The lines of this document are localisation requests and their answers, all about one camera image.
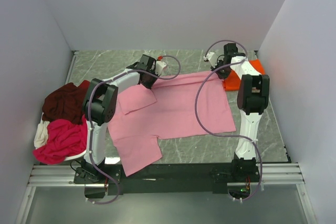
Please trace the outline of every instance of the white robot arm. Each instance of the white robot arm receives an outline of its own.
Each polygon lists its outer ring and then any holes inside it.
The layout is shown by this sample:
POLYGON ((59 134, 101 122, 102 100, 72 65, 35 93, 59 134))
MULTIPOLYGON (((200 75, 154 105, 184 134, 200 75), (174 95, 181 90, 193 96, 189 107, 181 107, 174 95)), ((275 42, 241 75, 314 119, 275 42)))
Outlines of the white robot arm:
MULTIPOLYGON (((241 62, 246 59, 245 54, 238 53, 235 44, 225 45, 223 55, 224 59, 219 60, 219 57, 214 52, 209 52, 204 56, 204 60, 211 64, 212 70, 215 70, 220 66, 241 62)), ((241 64, 224 68, 218 71, 217 75, 221 79, 226 79, 231 69, 234 70, 242 80, 237 98, 242 120, 240 124, 240 135, 257 141, 259 122, 268 104, 269 78, 267 75, 259 73, 247 60, 241 64)), ((250 160, 256 158, 256 150, 251 142, 240 138, 235 155, 238 159, 243 158, 250 160)))
MULTIPOLYGON (((134 63, 133 65, 128 66, 122 73, 116 75, 123 75, 125 72, 130 70, 144 70, 156 76, 160 76, 163 70, 167 67, 166 63, 160 60, 155 60, 154 58, 143 55, 139 62, 134 63)), ((93 79, 90 83, 89 90, 87 92, 87 96, 83 103, 83 108, 85 112, 88 109, 88 101, 92 92, 92 89, 95 85, 97 85, 101 81, 109 81, 114 80, 116 76, 113 76, 109 79, 98 80, 93 79)), ((142 84, 146 88, 152 88, 154 82, 157 78, 149 76, 145 73, 139 72, 132 72, 123 75, 122 77, 118 78, 115 81, 109 82, 109 84, 102 85, 100 90, 97 90, 97 95, 100 95, 99 92, 104 94, 103 100, 99 100, 98 98, 93 101, 91 107, 91 114, 93 122, 93 138, 92 138, 92 157, 94 163, 100 165, 105 159, 105 136, 107 131, 108 122, 114 115, 114 110, 117 101, 117 95, 124 91, 125 89, 137 85, 142 84)), ((87 126, 88 132, 90 130, 90 123, 87 118, 87 126)), ((89 156, 89 141, 90 141, 90 134, 87 137, 87 150, 84 155, 84 160, 91 164, 90 156, 89 156)))

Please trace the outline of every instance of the marble floor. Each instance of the marble floor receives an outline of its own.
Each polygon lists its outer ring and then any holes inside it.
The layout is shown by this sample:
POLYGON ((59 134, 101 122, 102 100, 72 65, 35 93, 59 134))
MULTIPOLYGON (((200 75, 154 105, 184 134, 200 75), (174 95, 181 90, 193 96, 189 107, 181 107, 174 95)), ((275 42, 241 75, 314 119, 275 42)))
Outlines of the marble floor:
MULTIPOLYGON (((142 54, 152 57, 160 55, 177 56, 181 62, 181 73, 210 70, 209 63, 203 61, 202 50, 98 50, 77 51, 70 69, 68 82, 79 85, 83 80, 105 79, 120 73, 125 67, 140 59, 142 54)), ((254 51, 248 52, 249 59, 256 59, 254 51)), ((178 65, 173 59, 165 58, 168 69, 166 75, 175 74, 178 65)), ((237 91, 226 92, 238 134, 240 112, 236 105, 237 91)), ((265 110, 258 130, 258 148, 263 162, 287 162, 286 149, 274 116, 271 104, 265 110)), ((211 163, 231 162, 238 139, 219 138, 211 135, 158 140, 163 157, 157 163, 211 163)), ((106 134, 106 157, 119 157, 110 135, 106 134)))

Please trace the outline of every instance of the purple cable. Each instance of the purple cable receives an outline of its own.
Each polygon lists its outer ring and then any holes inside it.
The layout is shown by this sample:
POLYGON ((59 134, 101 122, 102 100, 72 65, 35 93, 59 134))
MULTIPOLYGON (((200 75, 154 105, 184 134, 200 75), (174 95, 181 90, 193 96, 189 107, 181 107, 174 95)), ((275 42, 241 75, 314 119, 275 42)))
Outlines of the purple cable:
POLYGON ((197 91, 196 98, 195 98, 195 115, 196 115, 196 119, 197 119, 198 123, 200 124, 200 126, 202 127, 202 129, 204 129, 204 130, 205 130, 207 133, 209 133, 210 135, 212 135, 212 136, 218 136, 218 137, 240 137, 240 138, 245 138, 245 139, 249 140, 250 142, 252 142, 254 148, 256 149, 256 152, 257 152, 257 154, 258 154, 259 161, 260 161, 260 179, 259 179, 259 182, 258 182, 258 185, 257 185, 256 190, 254 190, 253 193, 250 194, 247 198, 242 199, 242 201, 244 201, 244 200, 247 200, 247 199, 251 198, 251 197, 258 191, 258 189, 260 188, 261 180, 262 180, 263 162, 262 162, 262 160, 261 160, 261 154, 260 154, 260 151, 259 151, 257 145, 255 144, 255 142, 254 142, 251 138, 249 138, 249 137, 247 137, 247 136, 243 136, 243 135, 220 135, 220 134, 213 133, 213 132, 209 131, 209 130, 208 130, 208 129, 201 123, 200 118, 198 117, 198 112, 197 112, 198 96, 199 96, 199 94, 200 94, 200 92, 201 92, 202 87, 204 86, 205 82, 210 78, 210 76, 212 76, 215 72, 217 72, 217 71, 219 71, 219 70, 221 70, 221 69, 223 69, 223 68, 226 68, 226 67, 229 67, 229 66, 233 66, 233 65, 241 64, 241 63, 243 63, 243 62, 247 59, 247 50, 246 50, 246 48, 245 48, 242 44, 240 44, 240 43, 238 43, 238 42, 236 42, 236 41, 234 41, 234 40, 226 40, 226 39, 224 39, 224 40, 219 40, 219 41, 213 43, 213 44, 208 48, 208 50, 206 51, 205 55, 207 55, 208 52, 210 51, 210 49, 211 49, 215 44, 217 44, 217 43, 219 43, 219 42, 233 42, 233 43, 236 43, 236 44, 240 45, 240 46, 243 48, 243 50, 245 51, 246 58, 243 59, 243 60, 240 61, 240 62, 231 63, 231 64, 227 64, 227 65, 221 66, 221 67, 215 69, 214 71, 212 71, 212 72, 205 78, 205 80, 202 82, 201 86, 199 87, 199 89, 198 89, 198 91, 197 91))
POLYGON ((154 74, 151 74, 151 73, 148 73, 144 70, 130 70, 128 72, 124 72, 118 76, 116 76, 115 78, 111 79, 111 80, 108 80, 108 81, 102 81, 102 82, 99 82, 92 90, 91 92, 91 96, 90 96, 90 99, 89 99, 89 105, 88 105, 88 119, 89 119, 89 122, 90 122, 90 127, 92 128, 92 130, 90 131, 90 140, 89 140, 89 157, 90 157, 90 161, 91 161, 91 164, 93 165, 93 167, 98 171, 100 172, 101 174, 103 174, 106 178, 110 179, 111 181, 113 181, 113 183, 115 183, 115 185, 117 186, 117 194, 115 195, 115 197, 109 201, 105 201, 105 202, 97 202, 97 201, 94 201, 92 199, 88 199, 90 202, 92 202, 93 204, 97 204, 97 205, 105 205, 105 204, 109 204, 109 203, 112 203, 114 202, 120 195, 121 193, 121 189, 120 189, 120 186, 118 184, 118 182, 112 178, 110 175, 106 174, 105 172, 103 172, 101 169, 98 168, 98 166, 95 164, 95 161, 93 160, 93 156, 92 156, 92 139, 93 139, 93 121, 92 121, 92 117, 91 117, 91 105, 92 105, 92 100, 93 100, 93 97, 95 96, 94 94, 96 93, 96 90, 99 88, 99 86, 103 85, 103 84, 106 84, 106 83, 109 83, 109 82, 112 82, 112 81, 115 81, 115 80, 118 80, 119 78, 125 76, 126 74, 128 73, 134 73, 134 72, 141 72, 141 73, 146 73, 150 76, 153 76, 153 77, 156 77, 158 79, 161 79, 161 80, 172 80, 174 79, 175 77, 177 77, 180 72, 181 72, 181 63, 180 61, 175 57, 175 56, 169 56, 169 55, 165 55, 165 56, 162 56, 163 58, 164 57, 169 57, 169 58, 173 58, 177 61, 178 63, 178 71, 177 71, 177 74, 172 76, 172 77, 167 77, 167 78, 164 78, 164 77, 158 77, 154 74))

